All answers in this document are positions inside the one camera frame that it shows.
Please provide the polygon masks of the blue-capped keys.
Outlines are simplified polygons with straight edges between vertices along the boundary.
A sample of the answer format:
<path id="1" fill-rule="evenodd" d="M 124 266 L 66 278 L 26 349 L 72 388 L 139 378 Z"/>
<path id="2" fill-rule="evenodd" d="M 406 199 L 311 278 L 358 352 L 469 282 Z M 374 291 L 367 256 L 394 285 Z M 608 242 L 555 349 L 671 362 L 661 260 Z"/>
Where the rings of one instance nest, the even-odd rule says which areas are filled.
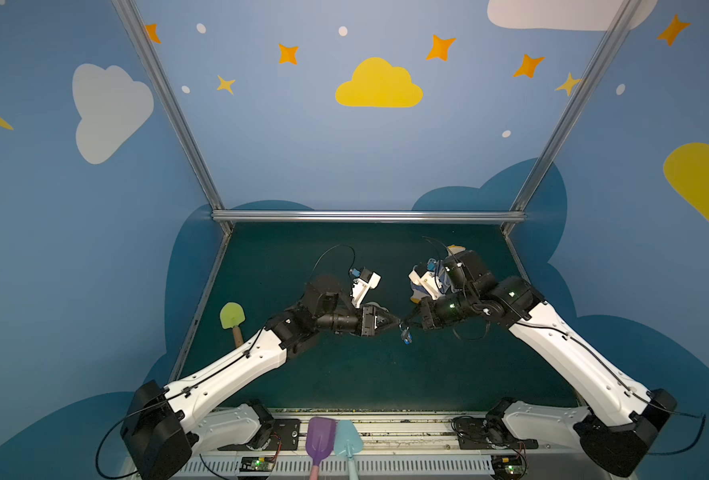
<path id="1" fill-rule="evenodd" d="M 400 326 L 400 338 L 405 345 L 412 344 L 412 336 L 408 327 Z"/>

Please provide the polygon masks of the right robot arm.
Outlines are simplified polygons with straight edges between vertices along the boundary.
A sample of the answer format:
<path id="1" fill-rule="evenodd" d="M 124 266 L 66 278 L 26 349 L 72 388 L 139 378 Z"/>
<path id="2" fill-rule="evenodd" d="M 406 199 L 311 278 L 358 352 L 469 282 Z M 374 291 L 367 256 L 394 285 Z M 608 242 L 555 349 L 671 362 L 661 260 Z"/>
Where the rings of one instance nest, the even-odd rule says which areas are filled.
<path id="1" fill-rule="evenodd" d="M 676 401 L 616 368 L 584 341 L 530 283 L 498 281 L 472 250 L 414 267 L 408 278 L 425 330 L 479 317 L 539 354 L 583 399 L 576 408 L 504 398 L 486 413 L 483 442 L 508 448 L 530 440 L 583 451 L 604 471 L 628 478 L 649 453 Z"/>

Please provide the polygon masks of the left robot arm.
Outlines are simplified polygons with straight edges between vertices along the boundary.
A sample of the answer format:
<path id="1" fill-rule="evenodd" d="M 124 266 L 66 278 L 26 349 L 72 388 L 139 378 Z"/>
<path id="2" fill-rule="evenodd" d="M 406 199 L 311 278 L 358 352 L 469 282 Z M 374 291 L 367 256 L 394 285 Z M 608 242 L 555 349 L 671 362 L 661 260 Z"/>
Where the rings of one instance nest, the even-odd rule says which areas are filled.
<path id="1" fill-rule="evenodd" d="M 118 423 L 120 437 L 144 479 L 170 479 L 204 451 L 198 427 L 224 400 L 258 377 L 312 347 L 322 331 L 374 337 L 400 319 L 375 303 L 362 303 L 322 275 L 306 284 L 298 302 L 272 316 L 244 345 L 166 386 L 140 386 Z"/>

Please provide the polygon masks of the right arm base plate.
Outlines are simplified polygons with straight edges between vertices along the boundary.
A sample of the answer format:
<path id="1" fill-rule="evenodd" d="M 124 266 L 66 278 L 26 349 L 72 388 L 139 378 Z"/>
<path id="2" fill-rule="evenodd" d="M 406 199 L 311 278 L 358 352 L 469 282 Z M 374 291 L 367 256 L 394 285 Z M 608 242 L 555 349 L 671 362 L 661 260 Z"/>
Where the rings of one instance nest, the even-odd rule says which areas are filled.
<path id="1" fill-rule="evenodd" d="M 450 421 L 461 450 L 537 449 L 534 439 L 517 439 L 498 420 L 458 416 Z"/>

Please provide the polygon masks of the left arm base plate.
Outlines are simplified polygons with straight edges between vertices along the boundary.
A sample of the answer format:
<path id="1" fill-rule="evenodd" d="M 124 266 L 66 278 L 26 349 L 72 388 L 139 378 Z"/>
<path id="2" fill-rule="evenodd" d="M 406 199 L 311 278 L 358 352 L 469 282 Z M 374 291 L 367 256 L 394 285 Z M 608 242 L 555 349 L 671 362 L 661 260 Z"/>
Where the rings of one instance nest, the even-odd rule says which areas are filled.
<path id="1" fill-rule="evenodd" d="M 258 439 L 250 440 L 248 444 L 226 445 L 218 447 L 218 451 L 296 451 L 300 444 L 300 427 L 302 422 L 299 419 L 276 419 L 272 432 L 260 432 Z"/>

